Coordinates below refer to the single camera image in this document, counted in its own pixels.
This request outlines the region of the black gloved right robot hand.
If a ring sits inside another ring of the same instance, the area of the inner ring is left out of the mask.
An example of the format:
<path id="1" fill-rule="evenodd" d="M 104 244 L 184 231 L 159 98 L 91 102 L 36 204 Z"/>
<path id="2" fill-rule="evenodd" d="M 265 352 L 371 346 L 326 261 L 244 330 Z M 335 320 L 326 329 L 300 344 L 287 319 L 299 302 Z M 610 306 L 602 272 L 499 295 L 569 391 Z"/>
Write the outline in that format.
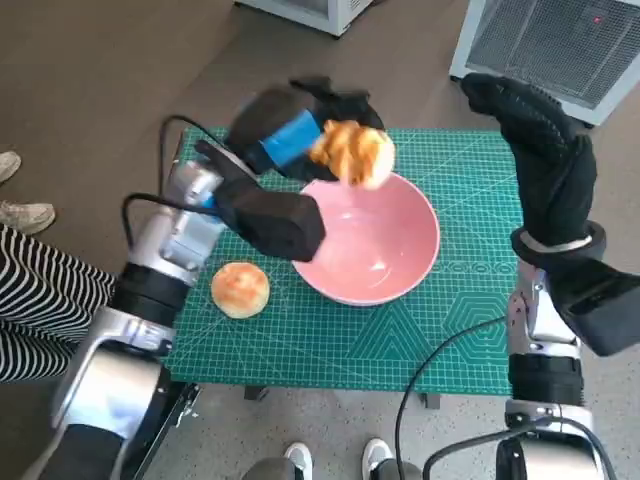
<path id="1" fill-rule="evenodd" d="M 543 90 L 471 73 L 461 81 L 472 111 L 495 118 L 515 160 L 524 229 L 535 245 L 584 242 L 597 178 L 590 138 Z"/>

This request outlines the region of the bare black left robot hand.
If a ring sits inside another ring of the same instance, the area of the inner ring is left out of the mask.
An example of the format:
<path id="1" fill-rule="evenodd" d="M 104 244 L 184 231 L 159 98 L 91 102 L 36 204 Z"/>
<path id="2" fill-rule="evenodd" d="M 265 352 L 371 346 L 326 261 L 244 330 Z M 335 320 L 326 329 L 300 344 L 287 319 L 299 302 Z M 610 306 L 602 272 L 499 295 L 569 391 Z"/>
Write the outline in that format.
<path id="1" fill-rule="evenodd" d="M 384 127 L 368 91 L 335 89 L 330 77 L 311 74 L 256 95 L 231 124 L 224 144 L 256 175 L 275 170 L 290 179 L 335 182 L 327 167 L 309 157 L 328 120 Z"/>

